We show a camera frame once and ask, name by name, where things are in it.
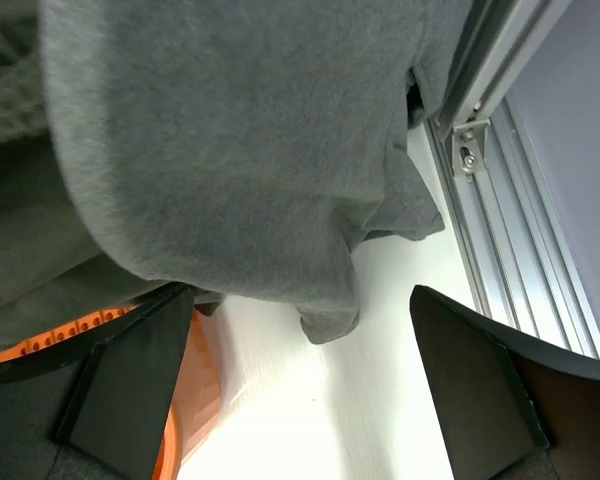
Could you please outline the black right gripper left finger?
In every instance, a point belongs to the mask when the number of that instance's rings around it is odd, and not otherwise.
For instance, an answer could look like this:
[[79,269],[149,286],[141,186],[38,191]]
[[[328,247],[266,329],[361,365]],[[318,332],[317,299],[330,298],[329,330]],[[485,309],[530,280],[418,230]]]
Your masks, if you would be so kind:
[[0,479],[149,479],[194,307],[170,286],[124,316],[0,363]]

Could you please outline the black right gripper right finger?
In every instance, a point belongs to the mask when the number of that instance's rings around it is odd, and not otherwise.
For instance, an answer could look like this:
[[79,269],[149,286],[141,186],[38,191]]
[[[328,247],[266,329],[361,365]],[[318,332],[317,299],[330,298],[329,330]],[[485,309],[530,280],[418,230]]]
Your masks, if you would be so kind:
[[410,313],[457,479],[600,479],[600,360],[425,286]]

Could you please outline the olive green shorts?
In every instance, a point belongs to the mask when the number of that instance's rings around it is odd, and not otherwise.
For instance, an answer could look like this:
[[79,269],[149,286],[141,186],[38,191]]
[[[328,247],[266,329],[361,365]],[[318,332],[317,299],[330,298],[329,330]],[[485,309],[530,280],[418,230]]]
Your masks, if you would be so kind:
[[118,266],[80,220],[49,133],[37,4],[0,1],[0,351],[161,285]]

